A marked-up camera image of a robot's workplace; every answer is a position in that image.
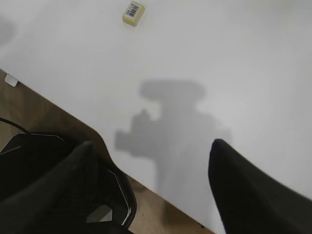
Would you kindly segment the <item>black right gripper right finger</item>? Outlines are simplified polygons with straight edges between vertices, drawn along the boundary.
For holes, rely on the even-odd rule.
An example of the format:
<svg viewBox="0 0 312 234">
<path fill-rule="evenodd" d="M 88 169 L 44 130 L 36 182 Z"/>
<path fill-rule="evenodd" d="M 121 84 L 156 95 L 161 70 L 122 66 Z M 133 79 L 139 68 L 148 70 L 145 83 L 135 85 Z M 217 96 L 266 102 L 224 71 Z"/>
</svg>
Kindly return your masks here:
<svg viewBox="0 0 312 234">
<path fill-rule="evenodd" d="M 312 232 L 312 201 L 261 171 L 222 139 L 212 143 L 208 178 L 227 234 Z"/>
</svg>

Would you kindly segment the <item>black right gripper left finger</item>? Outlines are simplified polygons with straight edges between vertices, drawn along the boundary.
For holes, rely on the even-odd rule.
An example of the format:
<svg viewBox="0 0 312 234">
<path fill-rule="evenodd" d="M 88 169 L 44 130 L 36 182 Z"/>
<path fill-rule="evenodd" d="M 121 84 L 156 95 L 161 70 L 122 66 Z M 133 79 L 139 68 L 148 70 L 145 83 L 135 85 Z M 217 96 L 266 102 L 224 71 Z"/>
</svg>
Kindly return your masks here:
<svg viewBox="0 0 312 234">
<path fill-rule="evenodd" d="M 76 147 L 44 176 L 0 203 L 2 234 L 86 234 L 97 194 L 98 156 L 92 142 Z"/>
</svg>

